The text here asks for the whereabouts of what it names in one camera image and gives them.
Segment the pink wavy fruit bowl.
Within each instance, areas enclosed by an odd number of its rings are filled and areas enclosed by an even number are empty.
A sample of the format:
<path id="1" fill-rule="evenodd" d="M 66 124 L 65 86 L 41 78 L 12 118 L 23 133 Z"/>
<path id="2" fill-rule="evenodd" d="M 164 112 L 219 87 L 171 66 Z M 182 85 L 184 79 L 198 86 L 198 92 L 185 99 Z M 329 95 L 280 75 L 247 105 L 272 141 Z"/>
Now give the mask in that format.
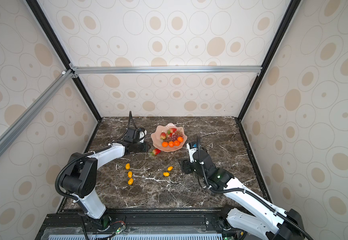
<path id="1" fill-rule="evenodd" d="M 186 140 L 183 127 L 177 127 L 173 123 L 166 126 L 159 125 L 151 134 L 153 146 L 162 152 L 174 152 L 181 149 Z"/>

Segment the red grape bunch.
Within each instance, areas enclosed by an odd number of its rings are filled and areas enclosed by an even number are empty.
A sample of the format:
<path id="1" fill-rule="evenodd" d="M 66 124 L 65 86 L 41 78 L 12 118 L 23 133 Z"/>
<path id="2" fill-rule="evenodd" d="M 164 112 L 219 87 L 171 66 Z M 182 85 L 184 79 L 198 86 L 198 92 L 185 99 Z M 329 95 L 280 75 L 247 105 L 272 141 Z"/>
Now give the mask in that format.
<path id="1" fill-rule="evenodd" d="M 178 137 L 183 137 L 183 132 L 180 131 L 176 131 L 175 133 L 172 134 L 172 136 L 170 138 L 166 138 L 166 142 L 174 142 L 177 141 Z"/>

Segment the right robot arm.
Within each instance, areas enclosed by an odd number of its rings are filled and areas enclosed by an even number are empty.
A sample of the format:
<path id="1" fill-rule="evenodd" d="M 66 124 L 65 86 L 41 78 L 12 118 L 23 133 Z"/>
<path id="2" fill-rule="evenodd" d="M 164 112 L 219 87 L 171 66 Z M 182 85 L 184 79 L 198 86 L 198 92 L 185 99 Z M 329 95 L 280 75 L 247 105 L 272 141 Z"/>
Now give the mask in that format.
<path id="1" fill-rule="evenodd" d="M 262 240 L 312 239 L 304 229 L 299 212 L 294 209 L 287 211 L 270 203 L 232 173 L 216 167 L 207 150 L 201 146 L 200 137 L 196 142 L 187 143 L 186 148 L 189 156 L 180 161 L 182 172 L 197 174 L 209 191 L 225 195 L 248 211 L 244 213 L 234 207 L 224 207 L 221 217 L 228 227 L 241 229 Z"/>

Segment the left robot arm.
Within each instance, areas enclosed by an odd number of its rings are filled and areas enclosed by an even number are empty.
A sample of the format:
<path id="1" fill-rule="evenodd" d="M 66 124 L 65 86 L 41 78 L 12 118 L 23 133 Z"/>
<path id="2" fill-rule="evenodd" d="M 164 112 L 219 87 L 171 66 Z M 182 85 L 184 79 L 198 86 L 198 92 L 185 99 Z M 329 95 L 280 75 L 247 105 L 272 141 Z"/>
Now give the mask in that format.
<path id="1" fill-rule="evenodd" d="M 146 153 L 149 150 L 146 135 L 147 130 L 138 128 L 132 113 L 129 113 L 127 129 L 121 137 L 98 151 L 71 155 L 57 175 L 57 193 L 78 203 L 88 217 L 102 219 L 106 207 L 95 190 L 98 169 L 126 155 Z"/>

